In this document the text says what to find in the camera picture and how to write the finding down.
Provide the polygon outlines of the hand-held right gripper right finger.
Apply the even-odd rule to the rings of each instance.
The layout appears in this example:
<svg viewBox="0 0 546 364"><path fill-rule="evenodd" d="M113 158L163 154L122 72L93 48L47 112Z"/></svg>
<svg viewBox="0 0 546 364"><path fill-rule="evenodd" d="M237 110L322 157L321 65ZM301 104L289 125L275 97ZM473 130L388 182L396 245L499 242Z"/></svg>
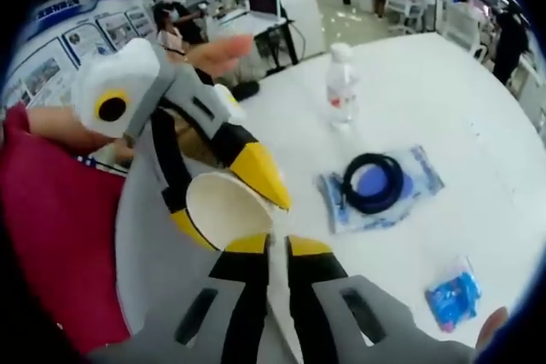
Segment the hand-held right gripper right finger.
<svg viewBox="0 0 546 364"><path fill-rule="evenodd" d="M423 332L410 308L361 275L332 249L289 235L289 310L306 363L469 363L474 350Z"/></svg>

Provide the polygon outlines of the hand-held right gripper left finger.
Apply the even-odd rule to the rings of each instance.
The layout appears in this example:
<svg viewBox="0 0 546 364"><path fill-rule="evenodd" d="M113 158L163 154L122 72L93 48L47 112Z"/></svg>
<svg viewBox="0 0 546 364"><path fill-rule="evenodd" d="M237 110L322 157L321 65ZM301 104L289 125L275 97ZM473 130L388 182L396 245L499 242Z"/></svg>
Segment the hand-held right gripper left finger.
<svg viewBox="0 0 546 364"><path fill-rule="evenodd" d="M148 310L142 329L91 363L254 363L267 316L270 235L232 241L187 291Z"/></svg>

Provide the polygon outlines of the person's left hand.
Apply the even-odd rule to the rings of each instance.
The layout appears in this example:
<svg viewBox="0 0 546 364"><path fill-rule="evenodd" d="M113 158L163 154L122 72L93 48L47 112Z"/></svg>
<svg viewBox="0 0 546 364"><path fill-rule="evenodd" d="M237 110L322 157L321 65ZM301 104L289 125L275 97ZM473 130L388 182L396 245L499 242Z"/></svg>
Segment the person's left hand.
<svg viewBox="0 0 546 364"><path fill-rule="evenodd" d="M203 43L186 54L186 61L211 77L221 77L234 69L253 46L252 35L236 35Z"/></svg>

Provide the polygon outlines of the person's right hand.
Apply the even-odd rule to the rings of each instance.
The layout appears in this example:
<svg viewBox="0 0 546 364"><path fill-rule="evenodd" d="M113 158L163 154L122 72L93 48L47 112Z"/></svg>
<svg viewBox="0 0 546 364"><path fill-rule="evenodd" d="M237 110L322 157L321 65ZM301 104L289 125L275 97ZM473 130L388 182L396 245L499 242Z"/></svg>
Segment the person's right hand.
<svg viewBox="0 0 546 364"><path fill-rule="evenodd" d="M475 349L477 351L483 350L493 339L497 330L500 329L507 320L508 309L505 306L502 306L491 313L479 331Z"/></svg>

